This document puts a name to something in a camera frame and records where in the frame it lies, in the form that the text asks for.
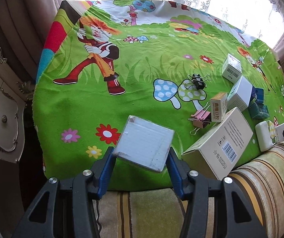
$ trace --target table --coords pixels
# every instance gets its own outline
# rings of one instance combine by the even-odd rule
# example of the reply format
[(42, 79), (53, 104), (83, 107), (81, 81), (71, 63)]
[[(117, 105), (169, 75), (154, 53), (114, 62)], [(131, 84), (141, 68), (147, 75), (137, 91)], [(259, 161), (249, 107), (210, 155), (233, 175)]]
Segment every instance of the table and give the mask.
[[(178, 155), (211, 126), (187, 119), (232, 83), (221, 76), (230, 53), (243, 75), (265, 90), (274, 124), (284, 122), (284, 77), (271, 49), (206, 12), (157, 0), (63, 1), (38, 70), (33, 111), (45, 175), (75, 176), (116, 145), (129, 115), (174, 129)], [(211, 76), (206, 88), (185, 90), (188, 75)], [(261, 154), (253, 137), (237, 163)], [(109, 189), (170, 187), (167, 171), (150, 172), (117, 160)]]

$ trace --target drawer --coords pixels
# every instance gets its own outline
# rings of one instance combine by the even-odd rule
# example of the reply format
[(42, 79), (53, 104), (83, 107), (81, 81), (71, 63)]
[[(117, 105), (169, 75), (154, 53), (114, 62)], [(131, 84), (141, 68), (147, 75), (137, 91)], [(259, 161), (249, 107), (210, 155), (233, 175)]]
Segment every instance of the drawer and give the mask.
[(0, 159), (9, 162), (19, 160), (22, 154), (21, 146), (24, 141), (21, 139), (18, 141), (19, 134), (24, 137), (22, 112), (18, 110), (18, 103), (21, 102), (24, 103), (3, 83), (0, 89)]

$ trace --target lace curtain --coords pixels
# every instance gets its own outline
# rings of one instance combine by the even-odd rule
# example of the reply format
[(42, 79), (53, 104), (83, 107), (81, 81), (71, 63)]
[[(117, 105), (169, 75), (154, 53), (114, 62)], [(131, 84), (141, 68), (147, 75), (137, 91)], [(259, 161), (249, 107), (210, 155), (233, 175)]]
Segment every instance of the lace curtain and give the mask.
[(274, 47), (284, 33), (282, 0), (178, 0), (205, 11)]

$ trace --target orange hair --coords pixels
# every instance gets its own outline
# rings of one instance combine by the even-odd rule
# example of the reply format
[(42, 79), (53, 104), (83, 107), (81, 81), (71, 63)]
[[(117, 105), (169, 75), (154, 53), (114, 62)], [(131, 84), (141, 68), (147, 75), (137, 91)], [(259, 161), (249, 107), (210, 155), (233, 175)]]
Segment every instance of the orange hair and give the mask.
[(246, 57), (247, 55), (250, 55), (250, 53), (246, 50), (244, 50), (242, 47), (237, 47), (238, 48), (238, 52), (243, 56)]
[(104, 31), (111, 33), (113, 35), (120, 34), (121, 32), (117, 29), (109, 27), (106, 23), (104, 23), (102, 20), (96, 18), (96, 17), (88, 17), (88, 16), (82, 16), (80, 18), (80, 21), (83, 25), (86, 26), (96, 26), (98, 28), (103, 29)]

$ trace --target barcode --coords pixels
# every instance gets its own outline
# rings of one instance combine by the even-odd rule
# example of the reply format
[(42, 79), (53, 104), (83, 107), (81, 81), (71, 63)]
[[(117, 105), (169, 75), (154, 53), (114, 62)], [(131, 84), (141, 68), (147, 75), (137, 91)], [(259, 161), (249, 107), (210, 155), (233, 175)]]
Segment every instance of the barcode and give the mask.
[(229, 158), (230, 162), (233, 163), (233, 161), (237, 157), (237, 154), (235, 153), (235, 150), (232, 148), (229, 142), (226, 141), (226, 143), (221, 148), (226, 154), (226, 156)]
[(230, 68), (228, 68), (227, 71), (228, 71), (231, 75), (235, 76), (236, 78), (239, 76), (239, 74), (235, 73), (235, 72), (234, 72), (233, 70), (231, 70)]

